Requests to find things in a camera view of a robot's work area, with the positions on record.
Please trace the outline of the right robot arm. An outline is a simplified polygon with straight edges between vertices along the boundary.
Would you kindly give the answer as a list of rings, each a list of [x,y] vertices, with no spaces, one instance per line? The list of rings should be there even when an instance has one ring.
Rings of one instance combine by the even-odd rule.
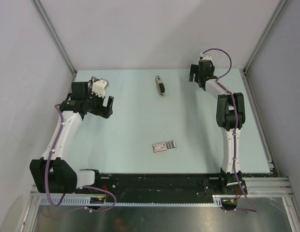
[[[199,88],[217,100],[216,122],[223,136],[223,162],[218,183],[214,190],[223,194],[246,194],[239,161],[239,139],[245,123],[244,95],[233,93],[219,82],[214,75],[215,66],[209,56],[201,57],[198,64],[192,64],[189,82],[196,82]]]

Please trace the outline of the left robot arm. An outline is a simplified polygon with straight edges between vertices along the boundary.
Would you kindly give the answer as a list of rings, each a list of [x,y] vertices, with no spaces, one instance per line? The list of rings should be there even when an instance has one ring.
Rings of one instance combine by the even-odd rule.
[[[91,193],[101,190],[102,181],[95,169],[76,170],[67,159],[75,134],[85,115],[92,114],[108,119],[114,98],[104,105],[109,82],[92,77],[89,81],[73,82],[66,99],[55,106],[59,119],[53,136],[39,159],[30,162],[30,172],[40,193],[74,193],[86,187]]]

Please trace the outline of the black and cream stapler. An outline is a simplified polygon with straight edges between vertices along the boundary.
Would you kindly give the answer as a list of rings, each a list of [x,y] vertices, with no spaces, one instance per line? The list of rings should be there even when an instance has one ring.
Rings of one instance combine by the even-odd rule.
[[[156,76],[155,80],[156,80],[156,85],[157,85],[157,90],[158,90],[159,96],[164,97],[165,96],[165,86],[164,86],[164,83],[163,83],[161,77]]]

